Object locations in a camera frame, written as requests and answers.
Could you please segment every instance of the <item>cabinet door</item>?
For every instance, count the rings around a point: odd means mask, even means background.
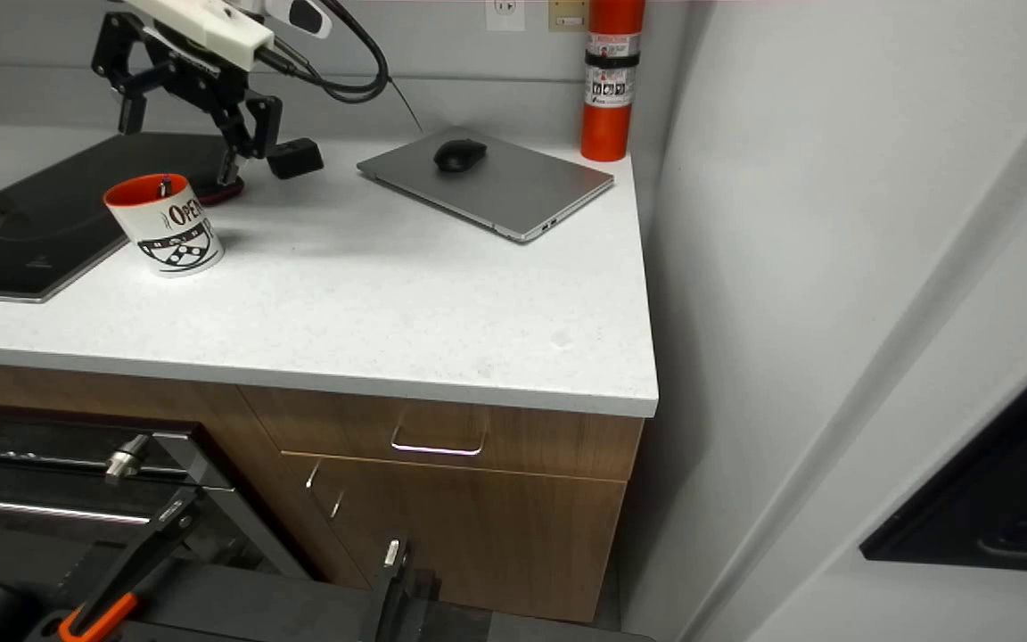
[[[441,599],[505,614],[590,620],[625,482],[505,473],[389,461],[288,456],[316,526],[367,583],[389,539],[441,578]]]

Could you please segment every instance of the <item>fire extinguisher label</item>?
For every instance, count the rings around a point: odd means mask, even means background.
[[[620,33],[587,33],[584,43],[587,57],[638,57],[641,52],[641,38],[636,33],[620,34]]]
[[[587,105],[632,105],[632,67],[587,67],[584,102]]]

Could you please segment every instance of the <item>red mug rim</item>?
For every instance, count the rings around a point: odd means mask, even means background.
[[[176,172],[152,172],[152,175],[134,175],[107,187],[107,208],[140,208],[140,202],[157,202],[176,193],[190,187],[186,175]]]

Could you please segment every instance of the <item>wooden cabinet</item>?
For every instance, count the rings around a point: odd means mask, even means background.
[[[405,533],[441,599],[587,620],[641,420],[0,367],[0,406],[204,425],[312,565]]]

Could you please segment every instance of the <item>black mouse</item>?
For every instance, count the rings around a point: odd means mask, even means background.
[[[447,140],[436,152],[441,175],[461,175],[485,158],[485,142],[479,140]]]

